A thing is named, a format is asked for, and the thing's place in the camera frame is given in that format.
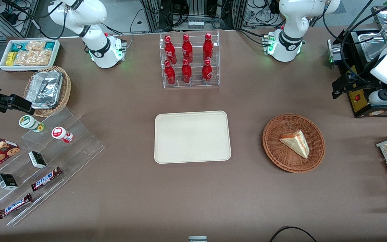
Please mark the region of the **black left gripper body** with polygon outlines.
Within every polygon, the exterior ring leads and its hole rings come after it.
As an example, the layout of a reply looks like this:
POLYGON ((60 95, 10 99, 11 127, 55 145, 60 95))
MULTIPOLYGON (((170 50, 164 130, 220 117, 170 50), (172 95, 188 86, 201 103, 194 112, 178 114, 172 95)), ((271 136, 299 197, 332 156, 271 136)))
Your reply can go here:
POLYGON ((360 89, 378 89, 379 87, 381 87, 380 81, 374 78, 367 78, 367 80, 362 81, 355 75, 345 73, 332 83, 332 98, 337 99, 344 93, 360 89))

